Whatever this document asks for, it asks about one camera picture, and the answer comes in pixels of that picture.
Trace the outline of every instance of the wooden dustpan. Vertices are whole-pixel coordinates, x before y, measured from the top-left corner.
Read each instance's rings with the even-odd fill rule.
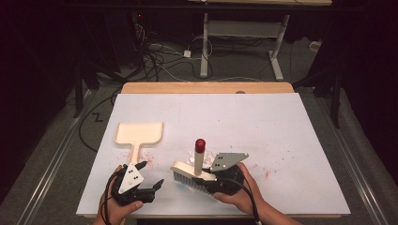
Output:
[[[142,145],[155,144],[161,140],[163,123],[119,123],[116,129],[115,142],[131,144],[130,163],[138,162]]]

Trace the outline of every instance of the person's hand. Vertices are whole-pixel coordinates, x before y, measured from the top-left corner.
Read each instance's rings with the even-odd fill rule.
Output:
[[[252,189],[254,201],[257,204],[257,207],[264,203],[264,199],[261,196],[260,188],[258,187],[257,183],[255,182],[254,178],[250,175],[248,169],[246,166],[239,162],[237,166],[240,168],[242,171],[243,175],[246,177],[247,182],[249,183],[250,188]],[[246,181],[244,182],[244,186],[247,189],[250,189]],[[246,214],[253,214],[253,207],[252,207],[252,201],[249,197],[249,195],[241,189],[238,191],[235,195],[227,195],[224,193],[216,192],[214,193],[213,197],[223,203],[229,203],[229,204],[234,204],[237,209],[242,211],[243,213]]]
[[[115,170],[115,172],[118,172],[121,170],[121,166],[118,166]],[[134,211],[137,211],[140,209],[144,204],[141,201],[136,201],[132,202],[130,204],[127,204],[125,206],[120,206],[113,198],[111,195],[111,190],[112,186],[114,185],[115,178],[111,181],[111,184],[109,186],[109,191],[107,193],[106,198],[109,200],[107,201],[108,203],[108,216],[109,216],[109,222],[113,225],[118,225],[121,224],[123,219],[127,217],[129,214],[131,214]],[[105,193],[102,194],[99,200],[99,211],[97,213],[97,217],[94,221],[93,224],[105,224],[105,221],[102,219],[102,216],[105,215],[105,207],[103,206],[103,203],[105,201]]]

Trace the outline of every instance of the red cap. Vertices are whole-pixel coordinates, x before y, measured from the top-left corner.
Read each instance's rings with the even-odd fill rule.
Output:
[[[195,143],[195,152],[197,153],[204,153],[205,152],[206,142],[203,139],[196,140]]]

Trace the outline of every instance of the dark background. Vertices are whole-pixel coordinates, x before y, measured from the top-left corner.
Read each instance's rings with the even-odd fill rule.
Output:
[[[395,153],[398,150],[398,27],[392,2],[333,1],[334,8],[365,6],[367,10],[362,14],[339,15],[333,22],[325,16],[292,15],[285,40],[324,38],[309,76],[323,68],[330,70],[309,85],[327,90],[325,96],[334,84],[335,71],[343,73],[342,85],[355,115],[398,182],[398,167],[395,166],[398,160]],[[181,44],[189,43],[192,34],[202,29],[202,21],[194,19],[197,17],[190,13],[177,16],[176,12],[147,12],[143,15],[148,29]],[[126,13],[79,13],[50,0],[1,3],[0,170],[4,172],[1,200],[46,127],[67,104],[66,96],[74,85],[76,63],[89,58],[112,71],[118,71],[121,64],[134,63],[135,46],[129,41],[134,36],[126,16]],[[253,15],[240,16],[243,20],[257,19]],[[116,28],[123,30],[124,36],[118,35]],[[125,48],[112,44],[113,40],[126,37],[119,41],[125,43]],[[83,71],[84,80],[95,88],[96,70],[84,67]]]

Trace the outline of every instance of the brush bristles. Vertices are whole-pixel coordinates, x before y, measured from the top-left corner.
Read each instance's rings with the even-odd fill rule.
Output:
[[[192,181],[192,179],[190,179],[189,177],[186,177],[178,172],[174,172],[174,178],[176,181],[187,185],[190,188],[193,188],[195,191],[201,191],[207,195],[209,195],[210,193],[208,193],[207,189],[205,188],[205,186],[198,186],[196,185],[196,183],[194,183]]]

